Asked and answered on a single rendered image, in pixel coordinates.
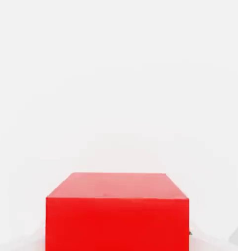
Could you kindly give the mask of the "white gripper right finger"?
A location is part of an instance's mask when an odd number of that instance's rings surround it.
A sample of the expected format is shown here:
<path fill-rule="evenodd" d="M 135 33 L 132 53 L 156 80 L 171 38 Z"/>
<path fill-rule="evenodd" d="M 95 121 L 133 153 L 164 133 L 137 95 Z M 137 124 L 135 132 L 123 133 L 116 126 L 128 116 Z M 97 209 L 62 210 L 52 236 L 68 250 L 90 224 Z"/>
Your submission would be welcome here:
<path fill-rule="evenodd" d="M 208 236 L 194 222 L 190 222 L 189 231 L 189 251 L 231 251 L 225 241 Z"/>

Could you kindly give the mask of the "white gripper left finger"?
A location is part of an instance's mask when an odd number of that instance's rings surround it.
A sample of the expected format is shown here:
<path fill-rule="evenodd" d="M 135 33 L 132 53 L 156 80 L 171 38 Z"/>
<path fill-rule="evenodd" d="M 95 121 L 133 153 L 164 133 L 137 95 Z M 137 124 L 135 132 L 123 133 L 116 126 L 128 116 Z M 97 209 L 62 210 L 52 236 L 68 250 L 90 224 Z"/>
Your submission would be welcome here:
<path fill-rule="evenodd" d="M 24 236 L 11 245 L 10 251 L 45 251 L 45 227 Z"/>

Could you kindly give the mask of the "small red cube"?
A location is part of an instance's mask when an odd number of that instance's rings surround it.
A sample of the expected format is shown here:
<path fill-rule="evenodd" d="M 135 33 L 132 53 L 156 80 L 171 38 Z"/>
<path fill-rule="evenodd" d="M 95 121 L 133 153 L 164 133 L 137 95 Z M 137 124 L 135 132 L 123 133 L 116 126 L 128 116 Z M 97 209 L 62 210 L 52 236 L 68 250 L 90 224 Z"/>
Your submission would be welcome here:
<path fill-rule="evenodd" d="M 45 251 L 189 251 L 189 199 L 165 174 L 72 173 L 46 198 Z"/>

